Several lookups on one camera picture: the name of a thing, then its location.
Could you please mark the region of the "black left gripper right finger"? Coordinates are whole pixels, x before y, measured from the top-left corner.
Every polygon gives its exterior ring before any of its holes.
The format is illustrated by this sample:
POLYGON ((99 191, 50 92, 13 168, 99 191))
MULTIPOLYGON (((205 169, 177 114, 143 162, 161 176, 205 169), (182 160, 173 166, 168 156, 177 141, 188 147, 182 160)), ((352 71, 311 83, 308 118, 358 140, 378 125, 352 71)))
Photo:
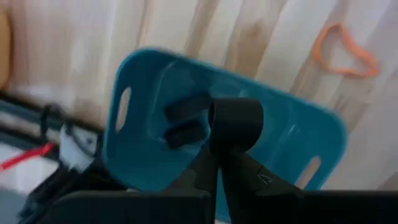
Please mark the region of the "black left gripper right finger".
POLYGON ((396 191, 303 190, 246 153, 221 170, 232 223, 397 224, 396 191))

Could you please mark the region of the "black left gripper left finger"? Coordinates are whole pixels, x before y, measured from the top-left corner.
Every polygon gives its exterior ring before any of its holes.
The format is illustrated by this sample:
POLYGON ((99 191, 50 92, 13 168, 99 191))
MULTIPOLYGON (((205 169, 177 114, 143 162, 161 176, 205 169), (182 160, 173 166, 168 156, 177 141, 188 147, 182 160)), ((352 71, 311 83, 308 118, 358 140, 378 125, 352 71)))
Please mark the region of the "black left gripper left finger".
POLYGON ((56 200, 41 223, 214 223, 217 165, 202 149, 160 192, 73 192, 56 200))

